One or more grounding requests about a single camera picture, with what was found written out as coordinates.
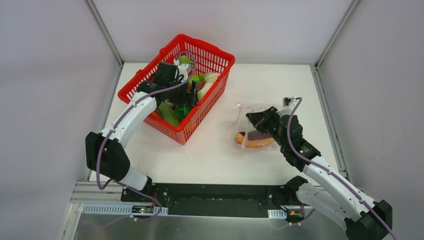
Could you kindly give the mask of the red plastic basket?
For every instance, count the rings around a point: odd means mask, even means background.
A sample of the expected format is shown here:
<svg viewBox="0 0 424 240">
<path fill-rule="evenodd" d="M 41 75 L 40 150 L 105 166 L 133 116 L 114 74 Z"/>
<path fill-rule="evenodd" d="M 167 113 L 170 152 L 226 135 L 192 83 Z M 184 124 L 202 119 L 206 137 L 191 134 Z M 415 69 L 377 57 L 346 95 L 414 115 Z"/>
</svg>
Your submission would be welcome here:
<svg viewBox="0 0 424 240">
<path fill-rule="evenodd" d="M 178 34 L 161 48 L 159 54 L 146 67 L 136 72 L 134 77 L 118 91 L 117 96 L 128 104 L 136 93 L 138 85 L 156 72 L 159 62 L 172 63 L 177 54 L 182 51 L 189 51 L 194 55 L 197 65 L 196 74 L 214 72 L 220 73 L 220 76 L 178 127 L 170 125 L 154 114 L 148 115 L 144 122 L 184 145 L 225 91 L 230 69 L 236 61 L 234 55 L 203 40 Z"/>
</svg>

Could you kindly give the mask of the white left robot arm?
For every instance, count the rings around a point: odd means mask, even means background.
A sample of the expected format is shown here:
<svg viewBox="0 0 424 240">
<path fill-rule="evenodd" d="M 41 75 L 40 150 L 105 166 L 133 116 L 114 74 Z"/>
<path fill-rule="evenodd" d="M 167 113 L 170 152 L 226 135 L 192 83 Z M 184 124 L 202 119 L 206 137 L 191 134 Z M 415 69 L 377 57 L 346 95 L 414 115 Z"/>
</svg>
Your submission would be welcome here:
<svg viewBox="0 0 424 240">
<path fill-rule="evenodd" d="M 139 125 L 161 103 L 185 100 L 196 67 L 196 63 L 181 63 L 178 59 L 173 63 L 160 62 L 157 71 L 138 85 L 120 115 L 99 133 L 86 136 L 86 165 L 95 171 L 97 180 L 106 176 L 133 188 L 134 197 L 143 203 L 152 198 L 153 189 L 147 185 L 151 178 L 131 166 L 125 148 Z"/>
</svg>

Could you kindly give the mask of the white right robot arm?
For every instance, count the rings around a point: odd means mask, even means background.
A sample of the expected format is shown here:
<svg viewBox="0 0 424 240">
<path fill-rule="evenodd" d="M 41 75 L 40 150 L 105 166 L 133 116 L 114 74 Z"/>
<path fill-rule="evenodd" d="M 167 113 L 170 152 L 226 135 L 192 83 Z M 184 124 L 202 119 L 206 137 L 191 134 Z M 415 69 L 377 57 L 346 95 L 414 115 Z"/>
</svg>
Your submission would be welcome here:
<svg viewBox="0 0 424 240">
<path fill-rule="evenodd" d="M 261 134 L 269 135 L 280 146 L 286 161 L 317 182 L 321 189 L 300 176 L 285 184 L 284 200 L 313 207 L 335 222 L 350 240 L 382 240 L 393 233 L 393 208 L 355 187 L 338 173 L 321 153 L 303 136 L 297 115 L 291 108 L 278 111 L 270 107 L 246 117 Z"/>
</svg>

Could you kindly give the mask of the clear pink-dotted zip bag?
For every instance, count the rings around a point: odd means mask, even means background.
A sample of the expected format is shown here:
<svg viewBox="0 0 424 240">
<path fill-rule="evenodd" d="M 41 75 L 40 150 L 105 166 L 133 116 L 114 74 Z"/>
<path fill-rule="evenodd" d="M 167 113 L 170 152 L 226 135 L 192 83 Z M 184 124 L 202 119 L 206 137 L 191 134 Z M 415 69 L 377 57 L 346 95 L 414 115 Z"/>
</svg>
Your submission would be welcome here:
<svg viewBox="0 0 424 240">
<path fill-rule="evenodd" d="M 262 112 L 265 109 L 268 109 L 271 105 L 270 104 L 264 104 L 264 103 L 245 103 L 245 102 L 237 102 L 235 104 L 237 107 L 237 117 L 235 121 L 229 126 L 227 131 L 227 138 L 231 142 L 235 142 L 235 136 L 239 132 L 251 132 L 256 131 L 254 126 L 249 122 L 249 120 L 246 117 L 247 113 L 254 113 L 254 112 Z M 258 149 L 258 148 L 242 148 L 239 144 L 237 144 L 241 149 Z"/>
</svg>

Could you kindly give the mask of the green white bok choy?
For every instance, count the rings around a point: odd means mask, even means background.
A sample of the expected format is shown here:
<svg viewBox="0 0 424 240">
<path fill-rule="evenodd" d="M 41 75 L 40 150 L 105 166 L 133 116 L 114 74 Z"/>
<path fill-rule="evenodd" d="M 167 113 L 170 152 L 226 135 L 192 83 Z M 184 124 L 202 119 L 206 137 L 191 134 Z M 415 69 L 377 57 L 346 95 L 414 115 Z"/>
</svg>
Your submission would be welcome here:
<svg viewBox="0 0 424 240">
<path fill-rule="evenodd" d="M 197 92 L 198 100 L 201 101 L 210 88 L 214 85 L 213 82 L 206 82 L 204 86 Z"/>
</svg>

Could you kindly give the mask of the pale green napa cabbage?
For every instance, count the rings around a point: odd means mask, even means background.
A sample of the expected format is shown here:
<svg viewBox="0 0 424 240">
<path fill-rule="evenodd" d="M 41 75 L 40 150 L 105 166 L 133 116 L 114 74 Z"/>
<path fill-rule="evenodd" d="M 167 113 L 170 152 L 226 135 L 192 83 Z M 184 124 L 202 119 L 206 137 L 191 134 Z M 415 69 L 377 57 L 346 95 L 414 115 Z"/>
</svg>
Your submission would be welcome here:
<svg viewBox="0 0 424 240">
<path fill-rule="evenodd" d="M 181 65 L 186 64 L 186 65 L 190 65 L 191 67 L 194 65 L 193 60 L 188 55 L 180 55 L 178 57 L 178 60 Z"/>
</svg>

